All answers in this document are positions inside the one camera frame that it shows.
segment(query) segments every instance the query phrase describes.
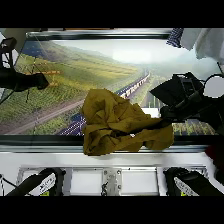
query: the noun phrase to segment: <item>sky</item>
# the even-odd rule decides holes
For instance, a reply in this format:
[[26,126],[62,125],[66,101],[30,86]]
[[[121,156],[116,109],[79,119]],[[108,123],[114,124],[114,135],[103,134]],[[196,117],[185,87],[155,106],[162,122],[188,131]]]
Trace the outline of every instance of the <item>sky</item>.
[[188,50],[166,44],[167,40],[57,40],[56,44],[98,51],[125,63],[153,63],[169,61]]

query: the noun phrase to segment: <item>crumpled fabric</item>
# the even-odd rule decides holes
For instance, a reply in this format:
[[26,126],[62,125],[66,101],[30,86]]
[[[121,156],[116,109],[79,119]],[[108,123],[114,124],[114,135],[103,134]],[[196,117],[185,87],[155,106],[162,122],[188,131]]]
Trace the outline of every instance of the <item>crumpled fabric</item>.
[[[144,145],[149,149],[162,150],[173,144],[173,127],[146,130],[145,127],[158,123],[160,118],[151,118],[138,104],[107,89],[91,89],[80,112],[86,119],[84,133],[84,154],[99,156],[114,151],[138,152]],[[132,130],[143,130],[134,137]]]

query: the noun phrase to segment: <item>metal bracket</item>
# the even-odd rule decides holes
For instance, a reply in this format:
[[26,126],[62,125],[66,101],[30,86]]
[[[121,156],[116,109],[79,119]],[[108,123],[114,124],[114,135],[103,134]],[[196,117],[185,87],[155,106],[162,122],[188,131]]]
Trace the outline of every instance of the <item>metal bracket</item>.
[[102,196],[120,196],[122,169],[103,169]]

